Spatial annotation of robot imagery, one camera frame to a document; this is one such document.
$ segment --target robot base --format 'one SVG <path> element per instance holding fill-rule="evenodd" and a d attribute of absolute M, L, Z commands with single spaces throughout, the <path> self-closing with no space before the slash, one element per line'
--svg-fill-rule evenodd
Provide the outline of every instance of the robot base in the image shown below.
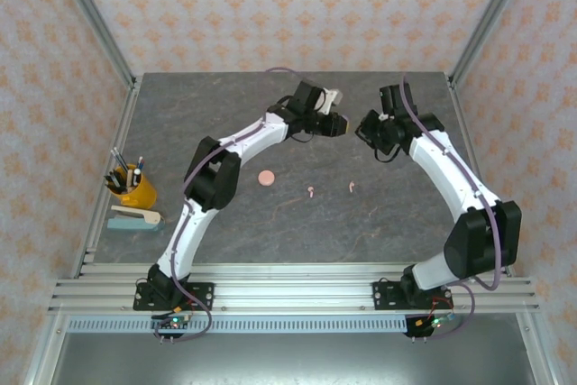
<path fill-rule="evenodd" d="M 187 282 L 183 284 L 184 289 L 197 297 L 202 303 L 212 310 L 213 299 L 215 297 L 214 283 L 194 283 Z M 136 293 L 134 294 L 133 310 L 135 311 L 167 311 L 173 309 L 168 300 L 162 298 L 156 292 L 148 281 L 143 281 L 136 285 Z M 191 303 L 181 306 L 183 311 L 192 310 L 193 308 L 200 309 L 198 304 Z"/>
<path fill-rule="evenodd" d="M 372 300 L 375 310 L 430 310 L 433 306 L 434 298 L 451 299 L 451 291 L 441 288 L 423 290 L 409 303 L 408 297 L 399 281 L 375 281 L 372 283 Z M 444 310 L 447 307 L 439 305 L 435 310 Z"/>

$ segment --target vent grille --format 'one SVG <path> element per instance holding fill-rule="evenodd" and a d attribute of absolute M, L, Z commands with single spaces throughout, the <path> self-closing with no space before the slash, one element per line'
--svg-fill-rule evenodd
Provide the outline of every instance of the vent grille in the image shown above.
<path fill-rule="evenodd" d="M 69 333 L 145 334 L 155 321 L 142 316 L 72 316 Z M 196 332 L 206 325 L 206 317 L 196 317 L 179 328 L 163 333 Z M 216 334 L 322 334 L 399 333 L 407 331 L 402 315 L 371 316 L 220 316 L 214 317 L 211 333 Z"/>

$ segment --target yellow cup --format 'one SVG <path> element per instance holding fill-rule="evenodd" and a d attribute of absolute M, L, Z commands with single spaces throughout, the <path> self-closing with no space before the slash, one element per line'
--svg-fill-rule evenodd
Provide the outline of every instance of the yellow cup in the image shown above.
<path fill-rule="evenodd" d="M 134 170 L 136 166 L 134 164 L 128 164 L 128 169 Z M 122 168 L 117 167 L 114 172 L 123 179 L 126 179 L 126 173 L 124 173 Z M 111 193 L 113 196 L 118 197 L 122 206 L 150 209 L 156 202 L 156 189 L 154 189 L 144 174 L 141 175 L 141 182 L 134 187 L 130 193 L 115 194 L 112 191 Z"/>

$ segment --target floor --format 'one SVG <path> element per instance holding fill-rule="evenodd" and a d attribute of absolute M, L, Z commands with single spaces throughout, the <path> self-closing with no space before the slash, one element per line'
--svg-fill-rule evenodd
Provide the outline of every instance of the floor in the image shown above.
<path fill-rule="evenodd" d="M 370 109 L 380 110 L 379 88 L 400 80 L 387 72 L 307 75 L 343 91 L 338 111 L 349 117 L 351 130 Z M 466 159 L 444 75 L 413 73 L 408 82 L 419 111 L 437 115 Z M 297 84 L 287 73 L 144 75 L 124 157 L 144 156 L 144 173 L 159 193 L 153 209 L 166 225 L 156 233 L 103 228 L 95 261 L 155 262 L 176 226 L 181 185 L 198 142 L 239 131 Z M 261 170 L 276 174 L 271 187 L 258 184 Z M 378 163 L 353 132 L 288 140 L 243 167 L 234 200 L 209 226 L 195 262 L 421 261 L 442 249 L 452 227 L 440 194 L 408 156 Z"/>
<path fill-rule="evenodd" d="M 401 334 L 214 334 L 174 345 L 72 334 L 63 353 L 53 385 L 535 383 L 514 315 L 476 316 L 465 333 L 427 344 Z"/>

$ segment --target orange floral wallpaper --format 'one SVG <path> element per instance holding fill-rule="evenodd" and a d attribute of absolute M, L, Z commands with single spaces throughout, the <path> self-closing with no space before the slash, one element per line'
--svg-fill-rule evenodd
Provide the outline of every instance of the orange floral wallpaper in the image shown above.
<path fill-rule="evenodd" d="M 0 0 L 0 23 L 0 381 L 20 384 L 126 88 L 74 0 Z"/>
<path fill-rule="evenodd" d="M 95 0 L 133 73 L 451 71 L 489 0 Z"/>
<path fill-rule="evenodd" d="M 577 0 L 510 0 L 459 87 L 484 178 L 524 212 L 515 268 L 536 276 L 566 383 L 577 378 L 576 78 Z"/>

